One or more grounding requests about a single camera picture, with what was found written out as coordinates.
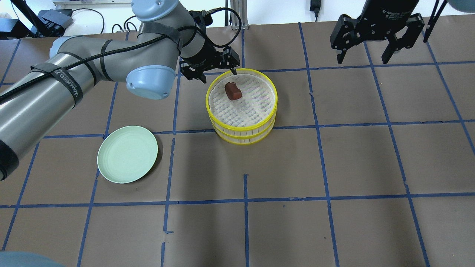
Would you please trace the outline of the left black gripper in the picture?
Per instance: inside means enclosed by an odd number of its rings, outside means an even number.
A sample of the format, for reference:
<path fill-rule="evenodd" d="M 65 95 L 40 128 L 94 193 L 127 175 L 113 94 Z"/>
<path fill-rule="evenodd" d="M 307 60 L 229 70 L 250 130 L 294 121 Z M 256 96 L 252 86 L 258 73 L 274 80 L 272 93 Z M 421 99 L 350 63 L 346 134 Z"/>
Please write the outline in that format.
<path fill-rule="evenodd" d="M 197 79 L 207 83 L 204 73 L 215 68 L 229 69 L 233 75 L 237 75 L 236 69 L 241 65 L 240 56 L 231 46 L 218 51 L 211 40 L 202 35 L 182 35 L 180 40 L 183 46 L 179 71 L 188 80 Z"/>

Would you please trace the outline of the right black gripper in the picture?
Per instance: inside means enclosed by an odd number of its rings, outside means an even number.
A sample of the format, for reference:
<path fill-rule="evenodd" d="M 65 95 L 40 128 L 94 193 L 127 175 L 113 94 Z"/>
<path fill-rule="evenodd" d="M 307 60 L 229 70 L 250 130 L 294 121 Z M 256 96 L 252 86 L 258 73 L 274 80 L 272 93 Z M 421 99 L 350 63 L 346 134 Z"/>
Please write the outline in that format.
<path fill-rule="evenodd" d="M 337 62 L 343 63 L 347 51 L 363 41 L 389 43 L 381 56 L 383 64 L 402 48 L 414 46 L 425 22 L 419 13 L 388 11 L 381 7 L 364 10 L 358 18 L 340 15 L 330 35 L 330 44 L 337 50 Z"/>

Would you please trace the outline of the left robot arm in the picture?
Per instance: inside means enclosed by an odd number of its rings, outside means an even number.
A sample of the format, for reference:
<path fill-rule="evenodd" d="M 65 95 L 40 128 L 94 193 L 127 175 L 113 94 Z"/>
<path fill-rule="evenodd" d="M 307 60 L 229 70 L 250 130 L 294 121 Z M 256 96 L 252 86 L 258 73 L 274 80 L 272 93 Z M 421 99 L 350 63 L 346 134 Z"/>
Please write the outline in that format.
<path fill-rule="evenodd" d="M 100 81 L 122 82 L 136 96 L 167 98 L 176 71 L 206 83 L 204 73 L 241 65 L 231 43 L 213 43 L 206 34 L 212 14 L 188 11 L 178 0 L 132 0 L 141 22 L 135 41 L 63 36 L 49 59 L 1 94 L 1 180 Z"/>

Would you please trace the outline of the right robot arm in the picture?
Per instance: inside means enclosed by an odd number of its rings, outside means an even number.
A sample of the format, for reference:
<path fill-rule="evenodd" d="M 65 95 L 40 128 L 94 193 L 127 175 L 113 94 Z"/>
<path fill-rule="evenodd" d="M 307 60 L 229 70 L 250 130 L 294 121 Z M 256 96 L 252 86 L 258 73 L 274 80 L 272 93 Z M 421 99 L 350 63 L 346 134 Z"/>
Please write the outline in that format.
<path fill-rule="evenodd" d="M 414 46 L 422 32 L 427 42 L 446 6 L 463 13 L 474 12 L 473 0 L 436 0 L 425 22 L 415 9 L 418 0 L 367 0 L 357 18 L 341 14 L 330 35 L 331 48 L 337 51 L 337 63 L 346 53 L 365 41 L 387 41 L 381 60 L 387 64 L 402 49 Z"/>

